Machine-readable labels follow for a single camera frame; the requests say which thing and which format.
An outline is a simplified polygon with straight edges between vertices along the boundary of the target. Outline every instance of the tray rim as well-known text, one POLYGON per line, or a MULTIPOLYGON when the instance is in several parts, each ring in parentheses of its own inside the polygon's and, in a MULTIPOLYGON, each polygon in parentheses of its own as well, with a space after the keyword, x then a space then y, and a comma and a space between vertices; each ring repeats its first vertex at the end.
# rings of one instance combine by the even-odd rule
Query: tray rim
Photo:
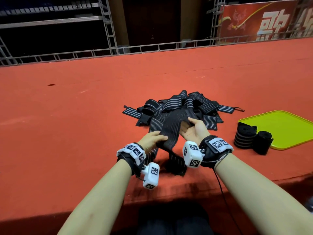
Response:
MULTIPOLYGON (((283 113, 292 115, 292 116, 294 116, 294 117, 296 117, 296 118, 298 118, 298 119, 301 119, 301 120, 306 121, 306 122, 308 122, 309 124, 312 124, 312 125, 313 125, 313 122, 312 122, 312 121, 307 120, 307 119, 305 119, 305 118, 302 118, 302 117, 300 117, 300 116, 298 116, 298 115, 295 115, 295 114, 290 113, 290 112, 285 111, 285 110, 272 110, 272 111, 268 111, 268 112, 265 112, 265 113, 262 113, 262 114, 253 115, 253 116, 249 116, 249 117, 246 117, 246 118, 243 118, 243 119, 239 119, 238 122, 242 122, 242 120, 247 120, 247 119, 259 117, 259 116, 261 116, 261 115, 267 115, 267 114, 274 113, 274 112, 283 112, 283 113)), ((300 144, 303 144, 303 143, 306 143, 306 142, 310 142, 310 141, 312 141, 312 140, 313 140, 313 138, 312 138, 312 139, 309 139, 309 140, 307 140, 307 141, 304 141, 304 142, 301 142, 301 143, 292 145, 292 146, 287 147, 287 148, 278 148, 278 147, 275 147, 275 146, 272 146, 272 145, 271 145, 270 147, 273 148, 273 149, 276 149, 276 150, 286 150, 286 149, 289 149, 289 148, 298 146, 298 145, 300 145, 300 144)))

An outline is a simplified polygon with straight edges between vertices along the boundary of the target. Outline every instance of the forearm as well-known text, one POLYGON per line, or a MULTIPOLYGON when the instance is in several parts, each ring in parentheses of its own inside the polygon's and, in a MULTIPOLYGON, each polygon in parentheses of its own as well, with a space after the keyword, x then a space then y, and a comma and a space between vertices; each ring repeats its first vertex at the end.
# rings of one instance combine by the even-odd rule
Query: forearm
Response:
POLYGON ((74 209, 58 234, 110 234, 130 177, 130 166, 119 160, 74 209))
POLYGON ((233 154, 215 171, 261 234, 313 233, 313 216, 296 199, 233 154))

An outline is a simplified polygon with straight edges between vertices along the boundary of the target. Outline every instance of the red surface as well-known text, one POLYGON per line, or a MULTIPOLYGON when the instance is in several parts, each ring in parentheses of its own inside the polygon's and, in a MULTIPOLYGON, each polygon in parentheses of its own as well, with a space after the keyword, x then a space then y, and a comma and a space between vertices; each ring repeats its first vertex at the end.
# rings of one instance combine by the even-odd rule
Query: red surface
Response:
MULTIPOLYGON (((72 211, 116 162, 116 150, 148 132, 123 106, 185 89, 245 112, 221 113, 232 142, 237 121, 286 110, 313 121, 313 39, 284 40, 0 68, 0 221, 72 211)), ((183 139, 174 151, 181 154, 183 139)), ((267 156, 236 149, 277 183, 313 171, 313 142, 267 156)), ((168 155, 160 152, 157 162, 168 155)), ((160 175, 148 191, 132 178, 125 205, 219 193, 213 171, 160 175)))

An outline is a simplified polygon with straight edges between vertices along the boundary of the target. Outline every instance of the yellow tray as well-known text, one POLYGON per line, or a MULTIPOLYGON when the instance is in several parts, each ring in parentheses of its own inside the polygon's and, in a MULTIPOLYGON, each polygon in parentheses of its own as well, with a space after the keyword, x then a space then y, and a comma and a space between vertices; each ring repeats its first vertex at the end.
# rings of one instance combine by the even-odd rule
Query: yellow tray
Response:
POLYGON ((274 110, 260 115, 240 119, 259 131, 270 132, 273 136, 271 148, 285 150, 313 140, 313 122, 283 110, 274 110))

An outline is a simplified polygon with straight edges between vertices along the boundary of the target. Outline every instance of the white wrist-mounted device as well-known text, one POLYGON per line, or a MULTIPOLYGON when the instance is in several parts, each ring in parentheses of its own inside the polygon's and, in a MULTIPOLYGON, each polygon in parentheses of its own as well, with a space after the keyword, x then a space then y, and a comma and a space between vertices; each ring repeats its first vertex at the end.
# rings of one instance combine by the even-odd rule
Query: white wrist-mounted device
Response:
MULTIPOLYGON (((118 157, 122 152, 131 155, 137 166, 139 166, 147 157, 145 151, 136 143, 130 143, 118 150, 116 156, 118 157)), ((160 166, 158 164, 150 162, 148 166, 143 165, 141 173, 145 175, 143 178, 144 188, 153 189, 158 185, 160 173, 160 166)))
MULTIPOLYGON (((233 151, 234 148, 221 138, 213 138, 206 142, 209 148, 214 149, 215 153, 222 153, 226 150, 233 151)), ((199 149, 198 145, 192 141, 186 141, 182 148, 182 154, 187 167, 198 168, 205 156, 205 150, 199 149)))

